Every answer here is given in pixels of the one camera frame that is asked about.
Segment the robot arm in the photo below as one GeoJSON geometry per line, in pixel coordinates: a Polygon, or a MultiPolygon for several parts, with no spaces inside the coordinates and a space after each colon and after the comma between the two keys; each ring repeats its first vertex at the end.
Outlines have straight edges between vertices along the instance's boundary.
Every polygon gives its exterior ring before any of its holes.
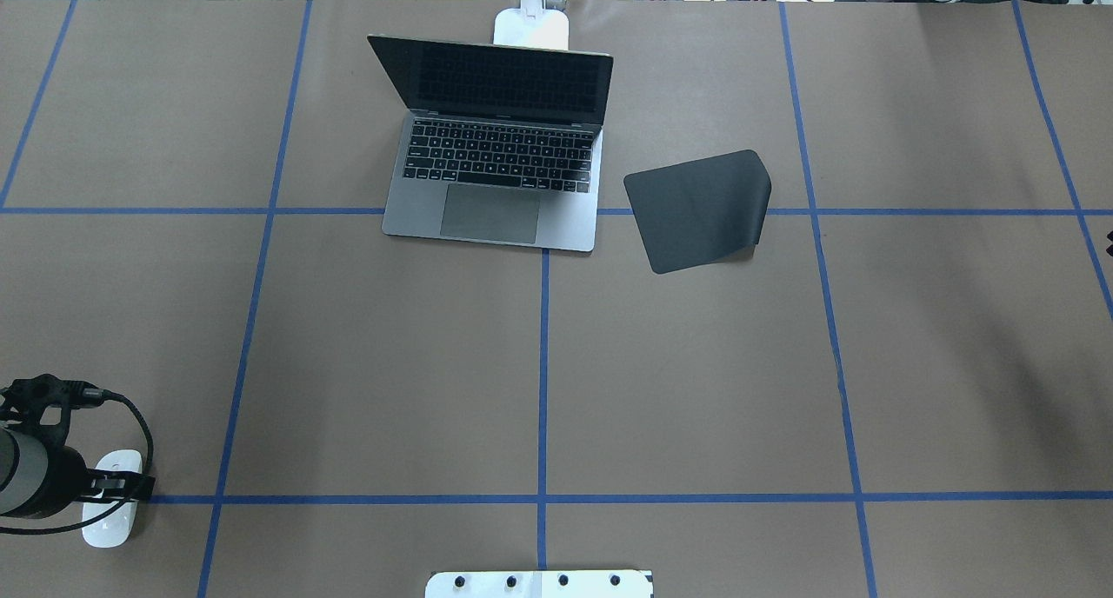
{"type": "Polygon", "coordinates": [[[68,508],[89,504],[67,530],[99,522],[154,496],[155,476],[146,468],[92,468],[66,444],[56,445],[30,433],[3,429],[3,518],[49,519],[68,508]]]}

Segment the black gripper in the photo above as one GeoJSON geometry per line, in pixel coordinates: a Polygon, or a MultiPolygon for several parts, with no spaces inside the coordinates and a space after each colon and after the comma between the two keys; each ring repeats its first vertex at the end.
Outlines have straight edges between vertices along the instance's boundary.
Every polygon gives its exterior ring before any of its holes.
{"type": "Polygon", "coordinates": [[[155,484],[155,476],[58,463],[45,476],[43,511],[59,512],[83,496],[92,503],[149,502],[155,484]]]}

